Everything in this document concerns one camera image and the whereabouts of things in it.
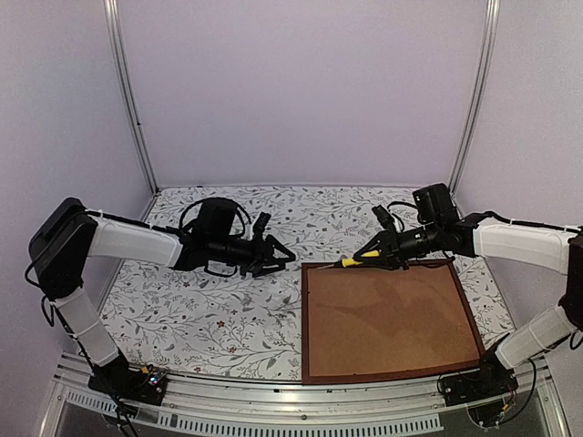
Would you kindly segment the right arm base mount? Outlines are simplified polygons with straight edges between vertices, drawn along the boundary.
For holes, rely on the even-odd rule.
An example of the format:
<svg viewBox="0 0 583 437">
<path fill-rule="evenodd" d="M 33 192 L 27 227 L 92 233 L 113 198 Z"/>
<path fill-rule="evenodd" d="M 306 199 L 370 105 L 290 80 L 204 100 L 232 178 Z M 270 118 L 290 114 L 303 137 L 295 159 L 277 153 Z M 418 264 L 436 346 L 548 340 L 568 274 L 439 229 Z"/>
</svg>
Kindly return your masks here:
<svg viewBox="0 0 583 437">
<path fill-rule="evenodd" d="M 440 377 L 436 388 L 446 406 L 456 406 L 510 393 L 518 388 L 518 382 L 513 371 L 483 364 L 475 371 Z"/>
</svg>

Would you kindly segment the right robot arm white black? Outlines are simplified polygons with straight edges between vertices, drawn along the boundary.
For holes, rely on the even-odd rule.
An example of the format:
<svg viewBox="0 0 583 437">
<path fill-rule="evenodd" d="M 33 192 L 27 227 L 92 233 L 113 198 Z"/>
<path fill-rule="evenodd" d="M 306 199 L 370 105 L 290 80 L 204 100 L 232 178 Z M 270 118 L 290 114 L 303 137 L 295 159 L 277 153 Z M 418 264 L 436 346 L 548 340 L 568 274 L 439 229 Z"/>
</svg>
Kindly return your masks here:
<svg viewBox="0 0 583 437">
<path fill-rule="evenodd" d="M 504 218 L 493 211 L 460 217 L 443 183 L 417 189 L 413 198 L 419 227 L 399 232 L 387 208 L 373 208 L 382 231 L 352 259 L 344 260 L 343 266 L 408 269 L 412 259 L 450 252 L 468 258 L 522 262 L 567 278 L 565 294 L 556 305 L 498 341 L 488 352 L 484 367 L 471 378 L 471 389 L 477 396 L 491 396 L 505 384 L 506 371 L 554 349 L 582 329 L 581 229 Z"/>
</svg>

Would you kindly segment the red-brown wooden picture frame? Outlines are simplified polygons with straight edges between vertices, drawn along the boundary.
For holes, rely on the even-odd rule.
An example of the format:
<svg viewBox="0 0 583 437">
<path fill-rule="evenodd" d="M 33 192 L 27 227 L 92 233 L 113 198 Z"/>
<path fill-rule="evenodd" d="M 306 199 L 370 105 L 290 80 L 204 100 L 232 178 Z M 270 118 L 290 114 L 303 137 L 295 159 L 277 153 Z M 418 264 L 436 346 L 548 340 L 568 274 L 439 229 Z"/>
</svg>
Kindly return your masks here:
<svg viewBox="0 0 583 437">
<path fill-rule="evenodd" d="M 476 367 L 486 348 L 450 260 L 407 270 L 302 264 L 302 384 L 398 381 Z"/>
</svg>

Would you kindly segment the yellow handled screwdriver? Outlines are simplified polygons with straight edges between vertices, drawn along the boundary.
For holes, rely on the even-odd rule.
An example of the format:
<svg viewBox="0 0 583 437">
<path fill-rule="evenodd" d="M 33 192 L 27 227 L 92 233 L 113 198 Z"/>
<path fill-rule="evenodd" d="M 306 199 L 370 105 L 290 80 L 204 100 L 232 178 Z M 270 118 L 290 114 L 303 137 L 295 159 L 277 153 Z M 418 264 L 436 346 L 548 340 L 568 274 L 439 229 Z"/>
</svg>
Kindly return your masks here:
<svg viewBox="0 0 583 437">
<path fill-rule="evenodd" d="M 347 269 L 358 267 L 370 264 L 373 260 L 378 259 L 380 255 L 381 252 L 379 250 L 371 250 L 360 255 L 355 255 L 352 258 L 342 258 L 334 263 L 322 265 L 319 269 Z"/>
</svg>

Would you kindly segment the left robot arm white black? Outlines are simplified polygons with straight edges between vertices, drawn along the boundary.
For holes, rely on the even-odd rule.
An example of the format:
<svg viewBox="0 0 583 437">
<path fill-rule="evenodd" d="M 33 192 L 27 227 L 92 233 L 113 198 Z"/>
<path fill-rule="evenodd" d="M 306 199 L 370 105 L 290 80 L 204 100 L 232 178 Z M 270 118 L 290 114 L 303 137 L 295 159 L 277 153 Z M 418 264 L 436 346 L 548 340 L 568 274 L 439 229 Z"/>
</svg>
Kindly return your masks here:
<svg viewBox="0 0 583 437">
<path fill-rule="evenodd" d="M 131 259 L 176 271 L 203 269 L 210 263 L 233 267 L 254 278 L 282 271 L 295 255 L 265 232 L 270 214 L 252 219 L 236 201 L 211 197 L 186 207 L 192 220 L 177 227 L 154 226 L 86 208 L 66 198 L 28 245 L 24 276 L 40 289 L 57 317 L 84 350 L 93 372 L 116 395 L 135 388 L 135 375 L 109 335 L 84 290 L 87 259 Z"/>
</svg>

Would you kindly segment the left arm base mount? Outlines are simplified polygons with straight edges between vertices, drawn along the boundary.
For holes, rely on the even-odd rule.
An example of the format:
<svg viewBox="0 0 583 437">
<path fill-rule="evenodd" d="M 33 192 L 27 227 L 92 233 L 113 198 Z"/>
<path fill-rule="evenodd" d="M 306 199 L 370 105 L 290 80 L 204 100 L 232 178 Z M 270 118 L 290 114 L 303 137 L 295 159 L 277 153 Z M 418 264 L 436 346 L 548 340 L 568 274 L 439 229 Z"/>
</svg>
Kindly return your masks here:
<svg viewBox="0 0 583 437">
<path fill-rule="evenodd" d="M 123 357 L 118 357 L 104 366 L 95 366 L 87 386 L 116 400 L 160 406 L 167 391 L 168 378 L 167 372 L 161 368 L 149 364 L 132 369 Z"/>
</svg>

